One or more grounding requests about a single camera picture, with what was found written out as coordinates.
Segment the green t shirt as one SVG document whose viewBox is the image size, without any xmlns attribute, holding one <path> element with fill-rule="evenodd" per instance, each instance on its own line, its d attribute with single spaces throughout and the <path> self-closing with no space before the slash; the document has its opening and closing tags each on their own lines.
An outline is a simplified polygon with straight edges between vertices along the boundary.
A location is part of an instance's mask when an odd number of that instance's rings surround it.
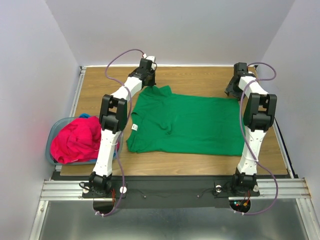
<svg viewBox="0 0 320 240">
<path fill-rule="evenodd" d="M 234 98 L 177 94 L 168 85 L 146 87 L 131 113 L 127 148 L 132 153 L 241 156 L 239 113 Z"/>
</svg>

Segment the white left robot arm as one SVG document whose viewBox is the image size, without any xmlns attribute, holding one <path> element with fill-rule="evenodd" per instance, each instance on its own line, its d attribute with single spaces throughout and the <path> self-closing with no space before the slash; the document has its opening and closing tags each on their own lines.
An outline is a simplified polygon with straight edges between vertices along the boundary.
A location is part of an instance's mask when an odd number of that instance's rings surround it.
<svg viewBox="0 0 320 240">
<path fill-rule="evenodd" d="M 128 75 L 121 87 L 102 98 L 99 113 L 100 146 L 97 161 L 88 180 L 89 191 L 100 197 L 106 197 L 111 193 L 113 159 L 117 153 L 120 136 L 130 117 L 132 97 L 143 87 L 152 87 L 156 84 L 156 69 L 156 57 L 144 54 L 139 66 Z"/>
</svg>

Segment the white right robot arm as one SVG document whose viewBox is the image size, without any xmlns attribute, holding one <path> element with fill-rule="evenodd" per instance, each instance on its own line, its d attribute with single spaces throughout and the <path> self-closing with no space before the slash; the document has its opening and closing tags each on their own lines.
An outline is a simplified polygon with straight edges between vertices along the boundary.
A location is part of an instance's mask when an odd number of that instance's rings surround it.
<svg viewBox="0 0 320 240">
<path fill-rule="evenodd" d="M 259 154 L 266 133 L 274 124 L 278 98 L 261 87 L 255 74 L 249 71 L 249 65 L 245 62 L 234 64 L 233 77 L 225 93 L 240 101 L 241 107 L 243 100 L 247 98 L 245 110 L 239 111 L 244 146 L 241 159 L 230 182 L 230 189 L 235 195 L 258 192 Z"/>
</svg>

